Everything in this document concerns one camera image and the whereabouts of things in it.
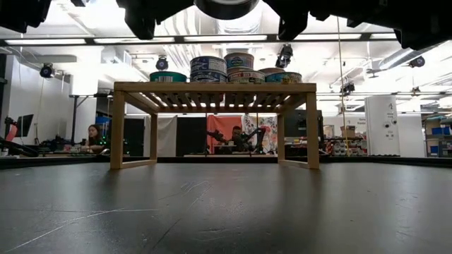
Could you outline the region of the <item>teal label tuna can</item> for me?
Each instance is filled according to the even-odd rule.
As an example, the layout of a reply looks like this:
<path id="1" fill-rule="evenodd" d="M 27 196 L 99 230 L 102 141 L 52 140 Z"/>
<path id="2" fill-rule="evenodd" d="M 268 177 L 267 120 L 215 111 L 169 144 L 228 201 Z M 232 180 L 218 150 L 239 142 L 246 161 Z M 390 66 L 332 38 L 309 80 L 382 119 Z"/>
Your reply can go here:
<path id="1" fill-rule="evenodd" d="M 267 83 L 302 83 L 302 75 L 294 72 L 272 73 L 266 76 Z"/>
<path id="2" fill-rule="evenodd" d="M 149 79 L 150 82 L 168 82 L 168 83 L 172 83 L 172 82 L 183 82 L 185 83 L 187 80 L 187 77 L 182 74 L 182 73 L 178 73 L 178 72 L 173 72 L 173 71 L 157 71 L 154 73 L 151 73 L 149 75 Z"/>

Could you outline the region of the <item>grey ceiling duct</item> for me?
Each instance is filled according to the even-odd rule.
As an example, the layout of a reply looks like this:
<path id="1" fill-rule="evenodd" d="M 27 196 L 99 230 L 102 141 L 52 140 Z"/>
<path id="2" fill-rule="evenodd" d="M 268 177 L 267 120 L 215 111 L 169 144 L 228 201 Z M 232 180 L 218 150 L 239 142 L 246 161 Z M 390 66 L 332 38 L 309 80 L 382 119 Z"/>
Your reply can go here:
<path id="1" fill-rule="evenodd" d="M 397 66 L 401 66 L 403 64 L 410 64 L 410 62 L 417 62 L 418 59 L 421 59 L 421 62 L 424 63 L 424 57 L 423 55 L 433 49 L 436 49 L 437 47 L 441 47 L 445 44 L 445 42 L 440 44 L 435 44 L 430 47 L 426 47 L 424 49 L 419 50 L 413 50 L 413 49 L 401 49 L 397 51 L 396 53 L 393 53 L 392 55 L 386 57 L 385 59 L 382 59 L 378 67 L 380 70 L 385 71 L 388 69 L 395 68 Z"/>

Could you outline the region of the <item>wooden slatted shelf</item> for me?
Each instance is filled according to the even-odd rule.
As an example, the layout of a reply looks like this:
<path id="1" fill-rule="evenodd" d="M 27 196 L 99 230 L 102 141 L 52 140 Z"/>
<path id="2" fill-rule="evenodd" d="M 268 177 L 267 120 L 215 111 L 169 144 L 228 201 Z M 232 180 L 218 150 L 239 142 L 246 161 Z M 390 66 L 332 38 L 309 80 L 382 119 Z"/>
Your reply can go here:
<path id="1" fill-rule="evenodd" d="M 149 114 L 150 155 L 124 162 L 125 105 Z M 285 115 L 304 105 L 307 121 L 307 160 L 285 157 Z M 157 162 L 157 117 L 160 113 L 274 113 L 277 116 L 278 164 L 319 169 L 318 114 L 314 83 L 199 83 L 116 82 L 113 90 L 111 169 L 127 169 Z"/>

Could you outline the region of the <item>storage shelf rack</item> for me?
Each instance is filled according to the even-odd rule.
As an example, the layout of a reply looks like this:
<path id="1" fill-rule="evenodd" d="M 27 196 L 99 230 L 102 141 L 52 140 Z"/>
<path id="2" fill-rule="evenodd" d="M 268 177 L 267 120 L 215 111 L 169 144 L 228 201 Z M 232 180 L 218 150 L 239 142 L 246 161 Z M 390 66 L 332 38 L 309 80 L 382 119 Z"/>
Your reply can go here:
<path id="1" fill-rule="evenodd" d="M 367 156 L 367 141 L 364 138 L 325 138 L 324 152 L 334 157 Z"/>
<path id="2" fill-rule="evenodd" d="M 424 122 L 427 157 L 452 158 L 452 117 L 435 116 Z"/>

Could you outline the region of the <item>floral hanging cloth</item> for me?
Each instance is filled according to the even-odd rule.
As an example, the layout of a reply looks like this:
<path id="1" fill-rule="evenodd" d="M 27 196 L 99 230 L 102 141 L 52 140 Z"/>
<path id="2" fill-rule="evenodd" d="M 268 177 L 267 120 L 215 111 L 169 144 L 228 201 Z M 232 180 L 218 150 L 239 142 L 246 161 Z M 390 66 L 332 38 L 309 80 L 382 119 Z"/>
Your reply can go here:
<path id="1" fill-rule="evenodd" d="M 251 134 L 256 128 L 264 128 L 263 152 L 275 154 L 278 148 L 278 122 L 275 114 L 245 114 L 241 117 L 242 130 Z"/>

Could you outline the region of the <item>overhead rig crossbar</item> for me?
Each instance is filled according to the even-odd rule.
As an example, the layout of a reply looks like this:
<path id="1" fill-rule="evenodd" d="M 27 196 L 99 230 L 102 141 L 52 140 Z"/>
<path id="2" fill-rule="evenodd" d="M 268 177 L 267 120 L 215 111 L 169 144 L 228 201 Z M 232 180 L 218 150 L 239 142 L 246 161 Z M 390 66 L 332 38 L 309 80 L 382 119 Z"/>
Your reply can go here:
<path id="1" fill-rule="evenodd" d="M 352 34 L 353 32 L 345 32 L 340 34 Z M 395 42 L 396 40 L 373 40 L 370 38 L 372 33 L 393 33 L 393 32 L 358 32 L 361 37 L 356 40 L 295 40 L 291 42 Z M 302 33 L 302 34 L 337 34 L 337 33 Z M 96 44 L 93 40 L 97 38 L 109 38 L 109 37 L 27 37 L 27 38 L 0 38 L 0 47 L 77 47 L 77 46 L 117 46 L 117 45 L 151 45 L 151 44 L 230 44 L 230 43 L 283 43 L 279 40 L 276 34 L 253 34 L 253 35 L 267 35 L 268 39 L 265 41 L 245 41 L 245 42 L 185 42 L 185 36 L 206 36 L 206 35 L 174 35 L 174 36 L 157 36 L 157 37 L 173 37 L 175 42 L 170 43 L 146 43 L 146 44 Z M 21 40 L 21 39 L 84 39 L 85 44 L 65 44 L 65 45 L 8 45 L 4 40 Z"/>

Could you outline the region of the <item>black monitor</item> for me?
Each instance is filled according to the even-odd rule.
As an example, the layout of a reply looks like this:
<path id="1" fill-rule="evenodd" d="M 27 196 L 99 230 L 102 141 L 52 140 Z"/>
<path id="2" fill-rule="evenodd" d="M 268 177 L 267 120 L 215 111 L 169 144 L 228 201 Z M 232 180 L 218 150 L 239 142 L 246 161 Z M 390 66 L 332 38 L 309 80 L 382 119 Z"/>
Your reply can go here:
<path id="1" fill-rule="evenodd" d="M 285 115 L 285 136 L 306 137 L 307 136 L 307 112 L 297 109 Z M 323 116 L 322 111 L 317 111 L 318 137 L 323 139 Z"/>
<path id="2" fill-rule="evenodd" d="M 32 125 L 33 117 L 34 117 L 33 114 L 28 114 L 28 115 L 18 117 L 16 124 L 15 124 L 15 126 L 17 128 L 17 132 L 16 132 L 17 138 L 23 138 L 23 137 L 28 136 L 28 133 L 29 133 L 31 125 Z"/>

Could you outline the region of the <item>black partition curtain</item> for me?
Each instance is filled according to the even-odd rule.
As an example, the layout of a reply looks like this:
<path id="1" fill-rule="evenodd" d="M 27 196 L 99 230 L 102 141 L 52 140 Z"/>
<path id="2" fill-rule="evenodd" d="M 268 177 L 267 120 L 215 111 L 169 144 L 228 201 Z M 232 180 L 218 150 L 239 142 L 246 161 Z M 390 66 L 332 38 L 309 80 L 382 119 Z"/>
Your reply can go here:
<path id="1" fill-rule="evenodd" d="M 207 137 L 206 118 L 176 117 L 177 148 L 175 157 L 204 153 Z M 124 120 L 124 151 L 132 157 L 144 157 L 144 118 Z"/>

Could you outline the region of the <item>white panel on stand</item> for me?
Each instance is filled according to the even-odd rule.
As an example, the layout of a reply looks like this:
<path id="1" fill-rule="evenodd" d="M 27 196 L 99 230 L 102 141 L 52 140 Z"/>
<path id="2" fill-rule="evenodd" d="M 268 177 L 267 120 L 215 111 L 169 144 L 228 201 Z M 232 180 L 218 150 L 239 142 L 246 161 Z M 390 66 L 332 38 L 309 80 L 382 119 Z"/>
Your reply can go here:
<path id="1" fill-rule="evenodd" d="M 71 75 L 72 95 L 94 95 L 98 90 L 98 75 L 94 73 L 75 73 Z"/>

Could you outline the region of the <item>white hanging cloth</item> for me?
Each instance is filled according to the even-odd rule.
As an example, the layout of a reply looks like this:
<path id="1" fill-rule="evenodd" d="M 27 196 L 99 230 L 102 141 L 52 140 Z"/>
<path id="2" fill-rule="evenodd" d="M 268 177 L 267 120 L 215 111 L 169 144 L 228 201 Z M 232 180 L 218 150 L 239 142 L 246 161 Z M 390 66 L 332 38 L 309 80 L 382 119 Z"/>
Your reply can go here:
<path id="1" fill-rule="evenodd" d="M 151 118 L 144 118 L 143 156 L 150 154 Z M 177 148 L 177 117 L 162 117 L 157 120 L 157 156 L 175 157 Z"/>

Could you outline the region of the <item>person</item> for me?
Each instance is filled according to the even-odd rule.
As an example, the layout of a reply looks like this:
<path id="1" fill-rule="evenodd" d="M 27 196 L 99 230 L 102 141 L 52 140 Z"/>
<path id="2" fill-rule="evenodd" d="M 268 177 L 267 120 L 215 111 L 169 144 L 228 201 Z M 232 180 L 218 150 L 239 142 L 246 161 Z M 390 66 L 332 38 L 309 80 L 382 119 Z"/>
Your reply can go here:
<path id="1" fill-rule="evenodd" d="M 100 154 L 105 149 L 105 141 L 98 125 L 92 124 L 88 127 L 88 139 L 81 147 L 83 152 Z"/>
<path id="2" fill-rule="evenodd" d="M 232 148 L 233 152 L 251 152 L 254 150 L 254 146 L 249 142 L 252 135 L 242 132 L 239 126 L 234 126 L 232 128 L 231 141 L 234 143 Z"/>

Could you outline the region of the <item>red hanging cloth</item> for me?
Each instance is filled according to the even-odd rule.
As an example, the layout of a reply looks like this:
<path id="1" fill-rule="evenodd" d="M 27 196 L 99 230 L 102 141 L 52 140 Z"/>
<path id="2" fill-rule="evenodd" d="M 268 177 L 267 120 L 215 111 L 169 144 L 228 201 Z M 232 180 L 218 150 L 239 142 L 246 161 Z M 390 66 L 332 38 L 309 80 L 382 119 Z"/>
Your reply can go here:
<path id="1" fill-rule="evenodd" d="M 232 128 L 239 126 L 242 129 L 241 116 L 218 116 L 209 115 L 207 118 L 207 131 L 213 132 L 215 129 L 219 130 L 227 141 L 227 144 L 231 141 Z M 217 144 L 218 142 L 207 135 L 207 144 Z"/>

